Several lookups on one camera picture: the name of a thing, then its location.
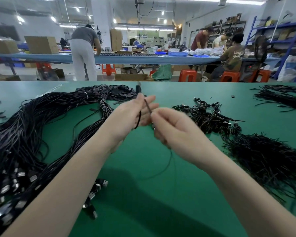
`person in gray shirt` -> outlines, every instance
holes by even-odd
[[[79,27],[72,33],[69,43],[76,79],[85,80],[85,63],[89,80],[97,80],[93,44],[97,55],[101,53],[101,44],[95,30],[89,24]]]

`person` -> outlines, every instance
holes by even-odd
[[[155,98],[146,98],[151,115],[142,93],[119,105],[2,237],[68,236],[103,164],[136,126],[140,111],[140,126],[153,122],[161,143],[213,179],[248,236],[296,237],[295,216],[221,152],[187,115],[159,108]]]
[[[101,53],[99,37],[90,24],[77,28],[71,35],[70,49],[77,80],[85,80],[85,66],[89,80],[97,80],[93,43],[97,47],[97,55]]]
[[[197,33],[194,41],[191,46],[191,50],[195,51],[197,48],[206,48],[207,47],[207,41],[210,34],[212,34],[214,31],[213,27],[207,27],[205,30],[202,30],[201,32]]]
[[[62,49],[64,49],[65,46],[67,46],[67,44],[68,44],[67,41],[65,39],[61,38],[60,45],[62,46]]]
[[[244,46],[241,45],[243,41],[243,34],[238,33],[232,37],[232,46],[229,47],[221,56],[221,61],[226,61],[224,65],[216,67],[212,74],[212,81],[220,81],[220,76],[224,71],[238,72],[242,64],[242,57],[245,53]]]
[[[133,42],[133,46],[137,46],[139,44],[140,44],[139,41],[137,41],[137,39],[135,39],[135,41]]]
[[[212,48],[215,47],[221,47],[224,46],[223,51],[225,52],[227,50],[227,40],[232,36],[231,32],[227,32],[226,34],[223,34],[213,41]]]

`person's right hand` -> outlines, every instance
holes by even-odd
[[[184,113],[157,108],[151,114],[155,126],[155,137],[171,147],[179,156],[199,168],[213,160],[217,147],[205,136],[201,129]]]

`maroon shirt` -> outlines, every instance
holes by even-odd
[[[205,44],[207,40],[208,40],[208,37],[203,34],[203,31],[197,33],[191,46],[192,51],[195,51],[197,49],[197,44],[196,44],[197,42],[200,42],[201,47],[205,48]]]

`white pants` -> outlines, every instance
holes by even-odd
[[[89,80],[97,80],[94,52],[91,44],[83,39],[70,40],[72,61],[77,80],[85,80],[85,65]]]

